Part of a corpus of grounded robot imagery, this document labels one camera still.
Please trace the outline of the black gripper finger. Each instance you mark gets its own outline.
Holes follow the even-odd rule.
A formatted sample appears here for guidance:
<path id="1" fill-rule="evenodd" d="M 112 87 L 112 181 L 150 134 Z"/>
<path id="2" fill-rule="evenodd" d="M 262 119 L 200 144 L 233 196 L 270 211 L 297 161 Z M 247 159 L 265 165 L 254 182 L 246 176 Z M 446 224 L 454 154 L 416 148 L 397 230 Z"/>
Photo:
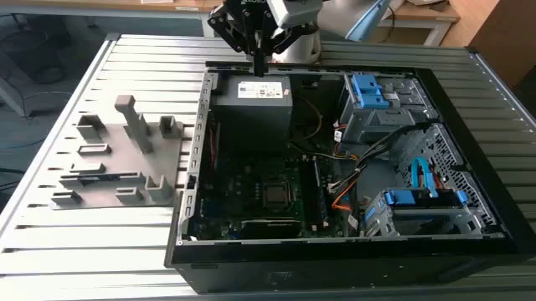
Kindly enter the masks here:
<path id="1" fill-rule="evenodd" d="M 254 75 L 259 77 L 259 46 L 257 44 L 257 30 L 247 28 L 241 31 L 227 13 L 224 6 L 216 6 L 210 11 L 207 24 L 223 38 L 235 52 L 245 52 L 253 61 Z"/>
<path id="2" fill-rule="evenodd" d="M 273 53 L 281 54 L 291 44 L 318 29 L 314 24 L 303 24 L 285 29 L 281 33 L 274 34 L 277 26 L 263 24 L 259 31 L 259 76 L 263 77 L 267 72 L 266 58 Z"/>

